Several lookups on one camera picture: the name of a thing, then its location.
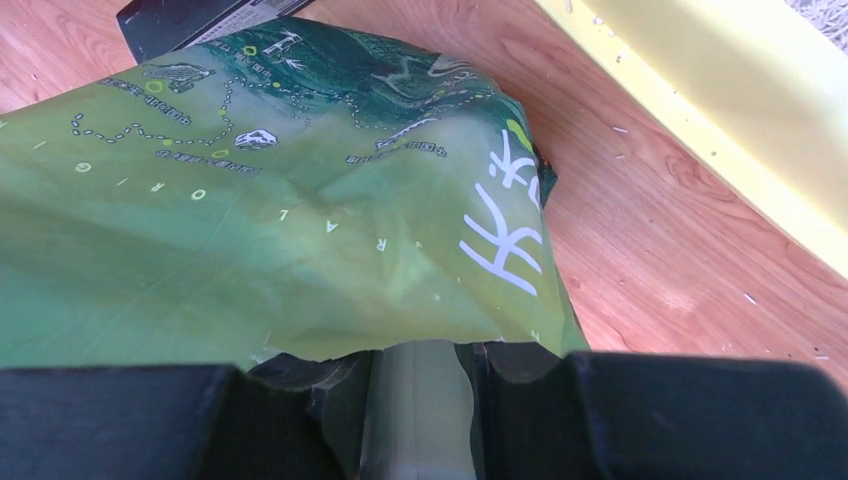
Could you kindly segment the green litter bag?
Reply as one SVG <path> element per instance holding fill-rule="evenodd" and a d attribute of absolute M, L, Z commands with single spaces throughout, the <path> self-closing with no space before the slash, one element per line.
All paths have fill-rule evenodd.
<path fill-rule="evenodd" d="M 473 64 L 280 18 L 1 118 L 1 363 L 586 347 L 521 104 Z"/>

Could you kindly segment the dark brown box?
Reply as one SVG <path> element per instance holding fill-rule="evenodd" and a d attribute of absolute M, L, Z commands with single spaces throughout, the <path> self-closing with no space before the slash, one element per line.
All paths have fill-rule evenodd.
<path fill-rule="evenodd" d="M 132 0 L 116 15 L 138 63 L 292 15 L 311 0 Z"/>

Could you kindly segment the yellow litter box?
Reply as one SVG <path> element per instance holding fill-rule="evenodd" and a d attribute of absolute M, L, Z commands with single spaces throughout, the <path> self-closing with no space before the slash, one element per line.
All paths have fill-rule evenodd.
<path fill-rule="evenodd" d="M 847 271 L 847 57 L 782 1 L 545 1 L 753 208 Z"/>

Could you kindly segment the clear plastic scoop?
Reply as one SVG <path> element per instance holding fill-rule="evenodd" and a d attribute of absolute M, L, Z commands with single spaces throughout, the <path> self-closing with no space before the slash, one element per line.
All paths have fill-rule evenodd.
<path fill-rule="evenodd" d="M 412 341 L 377 352 L 361 459 L 363 479 L 475 479 L 474 398 L 455 345 Z"/>

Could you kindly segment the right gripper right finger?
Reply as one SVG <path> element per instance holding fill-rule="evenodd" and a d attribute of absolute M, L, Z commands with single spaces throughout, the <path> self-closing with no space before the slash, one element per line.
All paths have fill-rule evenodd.
<path fill-rule="evenodd" d="M 843 479 L 847 399 L 797 362 L 455 349 L 481 479 Z"/>

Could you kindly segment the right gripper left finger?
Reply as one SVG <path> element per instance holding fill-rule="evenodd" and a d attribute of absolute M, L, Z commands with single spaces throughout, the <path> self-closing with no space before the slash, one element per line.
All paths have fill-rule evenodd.
<path fill-rule="evenodd" d="M 1 373 L 5 479 L 350 479 L 373 356 Z"/>

